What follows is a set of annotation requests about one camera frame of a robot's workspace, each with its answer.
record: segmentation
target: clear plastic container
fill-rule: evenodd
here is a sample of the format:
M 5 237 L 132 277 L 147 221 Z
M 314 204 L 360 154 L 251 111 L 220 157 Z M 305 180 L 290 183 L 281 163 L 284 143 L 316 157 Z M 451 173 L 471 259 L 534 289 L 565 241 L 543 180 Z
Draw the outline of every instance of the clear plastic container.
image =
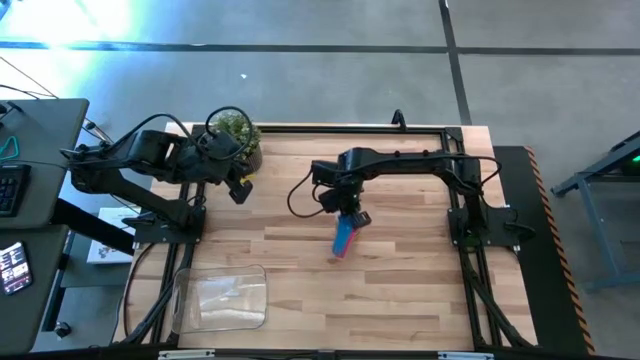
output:
M 267 314 L 264 268 L 180 270 L 173 282 L 170 309 L 177 334 L 257 329 Z

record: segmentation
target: hazard tape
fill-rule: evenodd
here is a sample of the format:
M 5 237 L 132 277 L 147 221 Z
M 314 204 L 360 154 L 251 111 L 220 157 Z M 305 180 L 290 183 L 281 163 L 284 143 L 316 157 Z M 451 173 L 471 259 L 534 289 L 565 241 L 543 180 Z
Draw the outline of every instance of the hazard tape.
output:
M 560 257 L 560 265 L 564 270 L 563 272 L 564 272 L 564 277 L 567 281 L 567 288 L 571 293 L 571 301 L 573 302 L 573 307 L 576 311 L 576 315 L 578 316 L 578 324 L 582 329 L 582 337 L 584 338 L 584 342 L 587 346 L 587 351 L 589 352 L 589 355 L 595 355 L 596 349 L 593 346 L 593 341 L 591 340 L 591 334 L 589 334 L 587 320 L 585 319 L 584 312 L 582 311 L 582 304 L 580 303 L 578 291 L 576 290 L 576 283 L 573 280 L 573 276 L 571 275 L 571 269 L 569 269 L 569 262 L 567 261 L 567 255 L 565 254 L 564 248 L 562 247 L 562 242 L 560 241 L 558 227 L 556 226 L 556 221 L 553 218 L 553 214 L 551 213 L 551 206 L 549 205 L 547 190 L 545 189 L 544 184 L 542 183 L 542 176 L 540 175 L 540 169 L 538 168 L 538 162 L 536 161 L 536 156 L 532 148 L 525 147 L 525 149 L 529 153 L 529 161 L 531 162 L 533 175 L 536 177 L 536 183 L 538 184 L 538 191 L 540 191 L 540 199 L 542 200 L 544 212 L 547 215 L 547 222 L 549 223 L 549 229 L 551 230 L 553 242 L 556 245 L 556 251 L 558 252 L 558 256 Z

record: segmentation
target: wooden table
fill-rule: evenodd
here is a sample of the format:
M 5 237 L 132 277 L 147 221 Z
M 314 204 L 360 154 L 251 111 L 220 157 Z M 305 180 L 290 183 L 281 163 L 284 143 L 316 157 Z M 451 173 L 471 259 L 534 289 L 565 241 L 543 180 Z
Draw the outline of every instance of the wooden table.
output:
M 467 153 L 493 156 L 487 127 L 462 129 Z M 173 124 L 167 131 L 179 133 Z M 226 186 L 207 185 L 207 224 L 193 268 L 262 265 L 267 271 L 267 321 L 258 330 L 185 334 L 181 348 L 473 349 L 460 261 L 448 234 L 450 201 L 440 179 L 382 176 L 365 183 L 362 207 L 373 223 L 361 231 L 343 260 L 331 253 L 335 215 L 299 219 L 286 205 L 287 193 L 307 174 L 311 160 L 335 161 L 356 146 L 381 152 L 436 150 L 439 138 L 270 133 L 263 134 L 261 146 L 264 163 L 245 204 L 233 203 Z M 495 170 L 492 162 L 481 164 L 484 177 Z M 310 183 L 293 196 L 299 213 L 319 208 Z M 152 191 L 177 198 L 179 186 L 154 182 Z M 489 204 L 504 205 L 499 177 L 485 185 L 485 193 Z M 535 343 L 515 255 L 502 248 L 486 252 L 497 303 Z M 156 246 L 138 269 L 129 299 L 132 327 L 158 296 L 166 253 L 167 246 Z M 489 341 L 486 312 L 482 306 L 479 310 Z M 164 332 L 169 329 L 167 317 Z M 120 338 L 121 325 L 115 336 Z

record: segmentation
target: concrete floor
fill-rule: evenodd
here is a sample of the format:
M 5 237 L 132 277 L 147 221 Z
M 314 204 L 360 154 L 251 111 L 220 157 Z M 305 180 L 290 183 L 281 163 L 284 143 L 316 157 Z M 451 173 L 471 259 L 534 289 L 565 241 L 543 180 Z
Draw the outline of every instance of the concrete floor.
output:
M 437 0 L 48 3 L 14 3 L 0 21 L 0 41 L 446 45 Z M 637 1 L 449 0 L 448 5 L 458 46 L 640 47 Z M 256 121 L 387 123 L 393 110 L 401 108 L 412 124 L 460 124 L 446 54 L 51 49 L 0 50 L 0 56 L 59 96 L 88 98 L 89 117 L 112 137 L 152 113 L 202 121 L 226 104 L 245 108 Z M 461 55 L 460 67 L 472 123 L 489 126 L 496 145 L 532 146 L 550 187 L 639 130 L 639 60 Z M 3 63 L 0 77 L 2 83 L 41 90 Z M 160 129 L 164 124 L 150 126 Z M 80 141 L 92 139 L 83 135 Z M 88 211 L 116 204 L 108 197 L 80 194 L 69 184 L 62 196 Z M 552 199 L 552 205 L 577 282 L 602 276 L 577 194 Z M 583 218 L 577 221 L 576 214 Z M 119 299 L 118 290 L 111 291 L 108 296 L 102 290 L 70 293 L 61 317 L 78 329 L 111 329 Z M 96 317 L 78 316 L 67 305 L 80 297 L 96 300 L 85 301 L 96 304 Z M 637 358 L 640 343 L 633 340 L 640 333 L 640 285 L 582 292 L 581 300 L 597 352 Z M 59 342 L 41 337 L 36 349 L 104 344 L 106 333 L 92 338 L 74 333 Z

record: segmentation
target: phone screen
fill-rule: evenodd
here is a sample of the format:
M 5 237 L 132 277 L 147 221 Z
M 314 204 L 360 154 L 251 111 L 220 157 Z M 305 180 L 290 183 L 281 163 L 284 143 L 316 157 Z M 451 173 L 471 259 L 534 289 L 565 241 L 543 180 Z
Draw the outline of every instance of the phone screen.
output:
M 2 288 L 4 293 L 11 295 L 31 284 L 31 273 L 27 256 L 21 242 L 0 250 L 2 271 Z

